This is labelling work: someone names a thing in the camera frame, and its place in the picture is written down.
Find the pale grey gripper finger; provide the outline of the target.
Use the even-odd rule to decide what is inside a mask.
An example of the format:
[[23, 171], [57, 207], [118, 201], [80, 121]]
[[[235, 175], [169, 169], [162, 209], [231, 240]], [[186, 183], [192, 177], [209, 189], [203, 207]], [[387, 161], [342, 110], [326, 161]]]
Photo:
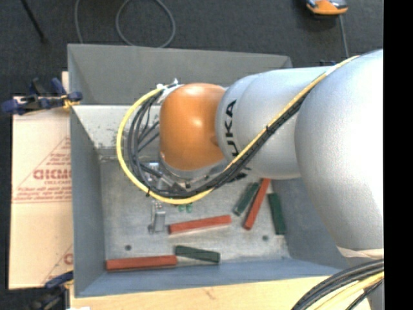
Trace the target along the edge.
[[154, 227], [154, 220], [156, 217], [156, 203], [155, 201], [152, 201], [151, 203], [151, 211], [150, 211], [150, 223], [148, 224], [148, 232], [150, 234], [153, 233], [153, 227]]
[[165, 230], [165, 220], [165, 208], [158, 203], [155, 207], [155, 232], [163, 232]]

